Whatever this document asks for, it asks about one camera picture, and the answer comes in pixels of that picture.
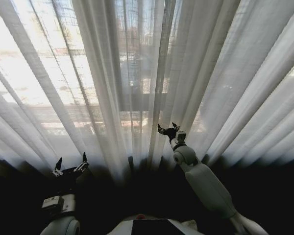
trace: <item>dark floor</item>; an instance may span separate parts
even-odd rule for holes
[[[269,234],[294,234],[294,162],[284,167],[228,170],[216,165],[213,171],[241,214],[257,221]],[[226,220],[202,206],[179,167],[171,173],[162,169],[141,172],[123,188],[113,186],[108,178],[85,178],[76,195],[82,234],[106,234],[137,213],[179,221],[195,219],[199,231],[207,235],[233,234]],[[0,234],[39,234],[47,223],[40,206],[51,194],[50,186],[34,171],[24,176],[9,170],[8,180],[0,177]]]

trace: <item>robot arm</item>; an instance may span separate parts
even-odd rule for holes
[[[174,151],[173,159],[185,172],[186,180],[203,205],[220,217],[229,219],[239,234],[267,235],[256,222],[236,211],[229,191],[212,170],[201,163],[195,151],[186,145],[186,133],[179,131],[176,124],[173,123],[173,126],[174,128],[163,129],[158,125],[158,132],[162,135],[170,134],[170,144]]]
[[[55,165],[52,174],[59,183],[58,195],[44,200],[42,209],[47,211],[52,220],[41,232],[41,235],[79,235],[79,221],[75,219],[75,195],[73,188],[76,179],[87,169],[88,162],[86,154],[83,161],[77,167],[60,170],[62,158]]]

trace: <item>curtain fold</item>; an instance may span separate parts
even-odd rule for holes
[[[0,161],[86,152],[118,184],[175,166],[294,161],[294,0],[0,0]]]

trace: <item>black panel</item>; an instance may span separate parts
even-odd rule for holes
[[[183,235],[179,229],[177,229],[167,219],[142,219],[134,220],[132,235]]]

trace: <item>white sheer curtain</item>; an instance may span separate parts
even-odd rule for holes
[[[174,167],[171,122],[208,164],[294,160],[294,0],[0,0],[0,160],[124,182]]]

